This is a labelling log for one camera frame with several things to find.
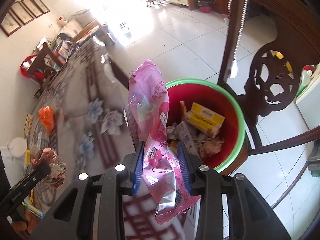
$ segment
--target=wall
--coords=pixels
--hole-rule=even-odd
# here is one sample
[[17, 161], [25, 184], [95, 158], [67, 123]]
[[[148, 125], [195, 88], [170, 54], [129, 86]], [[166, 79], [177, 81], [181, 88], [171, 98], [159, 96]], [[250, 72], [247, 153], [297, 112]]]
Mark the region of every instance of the wall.
[[[52, 12], [34, 19], [9, 37], [0, 30], [0, 148], [13, 138], [24, 136], [27, 114], [36, 103], [33, 95], [39, 85], [21, 76], [20, 64], [42, 37], [54, 38], [58, 30], [56, 16]], [[22, 176], [21, 163], [12, 163], [10, 158], [5, 158], [8, 154], [4, 150], [1, 152], [8, 179], [14, 184]]]

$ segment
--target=orange plastic bag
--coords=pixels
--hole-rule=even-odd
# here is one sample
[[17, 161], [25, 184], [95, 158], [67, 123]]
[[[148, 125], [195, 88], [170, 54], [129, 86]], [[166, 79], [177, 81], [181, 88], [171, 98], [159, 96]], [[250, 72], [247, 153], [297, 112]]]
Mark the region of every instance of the orange plastic bag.
[[47, 135], [49, 135], [54, 128], [54, 113], [52, 107], [42, 107], [38, 112], [38, 118], [46, 128]]

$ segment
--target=green rim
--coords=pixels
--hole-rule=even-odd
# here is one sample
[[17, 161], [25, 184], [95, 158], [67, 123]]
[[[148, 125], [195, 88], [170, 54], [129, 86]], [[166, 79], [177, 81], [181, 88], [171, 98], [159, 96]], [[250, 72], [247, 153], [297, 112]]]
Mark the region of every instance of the green rim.
[[238, 126], [239, 126], [237, 142], [236, 142], [236, 145], [233, 148], [231, 154], [228, 156], [228, 158], [225, 159], [223, 163], [221, 163], [220, 165], [218, 165], [217, 167], [214, 168], [218, 173], [220, 173], [223, 170], [225, 170], [236, 159], [236, 157], [238, 156], [238, 154], [242, 148], [242, 145], [244, 142], [244, 135], [245, 135], [244, 116], [243, 116], [243, 113], [242, 113], [242, 110], [241, 110], [239, 104], [234, 99], [234, 97], [232, 95], [230, 95], [229, 92], [227, 92], [222, 87], [215, 85], [209, 81], [201, 80], [201, 79], [193, 79], [193, 78], [179, 79], [179, 80], [174, 80], [174, 81], [167, 83], [166, 86], [167, 86], [167, 88], [170, 88], [170, 87], [174, 87], [177, 85], [190, 84], [190, 83], [204, 85], [204, 86], [211, 87], [212, 89], [219, 91], [220, 93], [222, 93], [223, 95], [225, 95], [228, 98], [228, 100], [230, 101], [230, 103], [232, 104], [232, 106], [234, 107], [234, 109], [236, 111], [236, 115], [238, 117]]

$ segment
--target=barcode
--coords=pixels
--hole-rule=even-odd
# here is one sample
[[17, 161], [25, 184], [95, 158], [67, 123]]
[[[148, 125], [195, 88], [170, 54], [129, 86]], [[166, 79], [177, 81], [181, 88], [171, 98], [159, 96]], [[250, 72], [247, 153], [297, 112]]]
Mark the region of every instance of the barcode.
[[213, 116], [213, 113], [210, 113], [209, 111], [205, 110], [205, 109], [202, 109], [201, 110], [201, 114], [211, 118]]

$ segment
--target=picture frame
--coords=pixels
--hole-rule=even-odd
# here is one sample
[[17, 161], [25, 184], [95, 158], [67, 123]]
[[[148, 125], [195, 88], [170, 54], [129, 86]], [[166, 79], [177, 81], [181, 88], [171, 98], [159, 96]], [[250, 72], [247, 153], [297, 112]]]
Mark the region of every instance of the picture frame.
[[23, 25], [26, 25], [34, 19], [20, 2], [15, 2], [11, 6], [11, 11], [20, 20], [20, 22], [22, 22]]
[[43, 12], [33, 3], [32, 0], [21, 0], [21, 2], [35, 18], [39, 18], [43, 15]]
[[0, 28], [4, 31], [4, 33], [9, 37], [11, 34], [16, 32], [21, 28], [20, 23], [13, 17], [11, 12], [9, 11], [7, 15], [4, 17]]
[[49, 8], [42, 2], [42, 0], [32, 1], [44, 14], [50, 12]]

